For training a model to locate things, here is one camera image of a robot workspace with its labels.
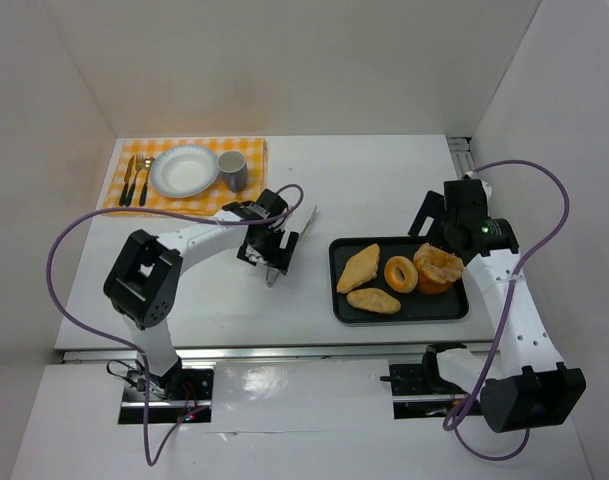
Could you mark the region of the large oval bread loaf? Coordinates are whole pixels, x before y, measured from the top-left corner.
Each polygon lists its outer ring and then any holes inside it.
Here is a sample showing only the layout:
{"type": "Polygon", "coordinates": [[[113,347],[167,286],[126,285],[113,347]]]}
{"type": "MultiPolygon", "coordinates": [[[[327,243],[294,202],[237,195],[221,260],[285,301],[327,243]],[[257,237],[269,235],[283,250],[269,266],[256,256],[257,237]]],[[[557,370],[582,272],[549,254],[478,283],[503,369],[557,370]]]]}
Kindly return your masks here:
{"type": "Polygon", "coordinates": [[[377,276],[380,246],[372,244],[348,259],[336,285],[336,291],[348,294],[377,276]]]}

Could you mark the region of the small oval bread roll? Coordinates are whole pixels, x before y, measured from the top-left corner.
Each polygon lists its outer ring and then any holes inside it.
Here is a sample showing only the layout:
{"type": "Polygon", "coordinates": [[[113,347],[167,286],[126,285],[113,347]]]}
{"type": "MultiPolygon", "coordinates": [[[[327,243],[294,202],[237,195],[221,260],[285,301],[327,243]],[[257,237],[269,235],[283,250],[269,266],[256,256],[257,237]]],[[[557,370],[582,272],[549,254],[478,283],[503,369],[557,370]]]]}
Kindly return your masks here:
{"type": "Polygon", "coordinates": [[[378,288],[353,290],[346,299],[356,309],[379,314],[392,315],[401,309],[399,300],[378,288]]]}

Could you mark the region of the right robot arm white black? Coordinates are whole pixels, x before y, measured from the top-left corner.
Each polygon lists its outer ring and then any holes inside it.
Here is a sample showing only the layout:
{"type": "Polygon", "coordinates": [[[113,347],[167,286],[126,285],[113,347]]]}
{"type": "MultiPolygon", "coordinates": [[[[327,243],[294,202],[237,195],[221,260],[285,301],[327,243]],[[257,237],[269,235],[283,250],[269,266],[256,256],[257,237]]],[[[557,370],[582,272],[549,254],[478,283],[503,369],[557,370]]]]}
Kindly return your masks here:
{"type": "Polygon", "coordinates": [[[429,244],[460,258],[479,288],[495,331],[500,359],[477,383],[483,361],[462,348],[436,355],[437,373],[471,393],[496,433],[562,424],[586,389],[583,372],[569,368],[548,336],[526,279],[526,258],[510,224],[488,214],[490,187],[479,179],[447,181],[430,191],[410,235],[430,219],[429,244]]]}

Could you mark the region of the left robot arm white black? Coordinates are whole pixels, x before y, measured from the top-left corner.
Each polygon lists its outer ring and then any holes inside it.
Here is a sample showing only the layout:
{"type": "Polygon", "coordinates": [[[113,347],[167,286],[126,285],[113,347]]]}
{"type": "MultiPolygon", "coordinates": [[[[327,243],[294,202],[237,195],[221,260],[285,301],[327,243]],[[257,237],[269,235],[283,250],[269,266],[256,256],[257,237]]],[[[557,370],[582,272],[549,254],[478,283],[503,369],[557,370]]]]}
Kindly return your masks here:
{"type": "Polygon", "coordinates": [[[226,250],[235,250],[237,259],[263,265],[275,276],[287,274],[310,226],[286,229],[288,211],[288,203],[266,189],[255,201],[229,203],[184,229],[160,235],[140,229],[129,235],[103,290],[141,350],[137,365],[142,373],[150,373],[153,392],[170,398],[182,383],[182,361],[167,322],[180,277],[226,250]]]}

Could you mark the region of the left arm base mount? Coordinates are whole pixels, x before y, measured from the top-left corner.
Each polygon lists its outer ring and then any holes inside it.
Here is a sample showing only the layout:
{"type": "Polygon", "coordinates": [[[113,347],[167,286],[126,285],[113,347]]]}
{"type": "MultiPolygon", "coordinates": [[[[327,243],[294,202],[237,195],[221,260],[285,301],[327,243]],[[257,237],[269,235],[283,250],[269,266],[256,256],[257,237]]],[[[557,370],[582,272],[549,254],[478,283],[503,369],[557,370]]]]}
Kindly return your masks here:
{"type": "MultiPolygon", "coordinates": [[[[136,364],[111,360],[106,372],[123,382],[118,416],[120,425],[141,425],[144,418],[144,373],[136,364]]],[[[210,423],[215,369],[213,366],[183,369],[169,390],[151,384],[150,424],[210,423]]]]}

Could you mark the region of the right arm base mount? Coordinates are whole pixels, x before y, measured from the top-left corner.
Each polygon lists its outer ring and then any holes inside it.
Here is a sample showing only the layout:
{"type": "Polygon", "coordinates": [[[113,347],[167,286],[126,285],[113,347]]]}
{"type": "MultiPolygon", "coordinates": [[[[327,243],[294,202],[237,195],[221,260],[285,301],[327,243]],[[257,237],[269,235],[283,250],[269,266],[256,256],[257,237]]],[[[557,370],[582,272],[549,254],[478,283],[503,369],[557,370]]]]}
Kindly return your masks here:
{"type": "Polygon", "coordinates": [[[390,364],[380,381],[390,387],[395,420],[444,418],[466,396],[453,384],[430,382],[421,364],[390,364]]]}

